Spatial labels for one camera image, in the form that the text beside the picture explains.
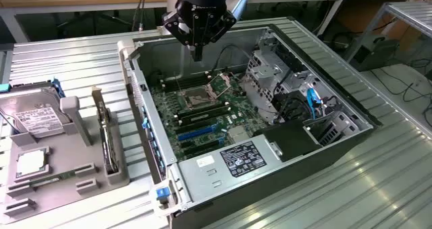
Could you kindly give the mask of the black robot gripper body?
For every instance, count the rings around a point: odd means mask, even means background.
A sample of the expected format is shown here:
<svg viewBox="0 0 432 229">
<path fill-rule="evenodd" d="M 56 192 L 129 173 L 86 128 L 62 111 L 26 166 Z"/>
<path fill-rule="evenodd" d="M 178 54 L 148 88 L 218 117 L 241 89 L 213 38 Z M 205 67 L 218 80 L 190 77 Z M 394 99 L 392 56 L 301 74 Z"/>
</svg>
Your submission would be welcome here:
<svg viewBox="0 0 432 229">
<path fill-rule="evenodd" d="M 174 9 L 192 29 L 193 41 L 200 39 L 200 27 L 205 25 L 206 15 L 213 13 L 218 18 L 228 10 L 225 0 L 177 0 Z"/>
</svg>

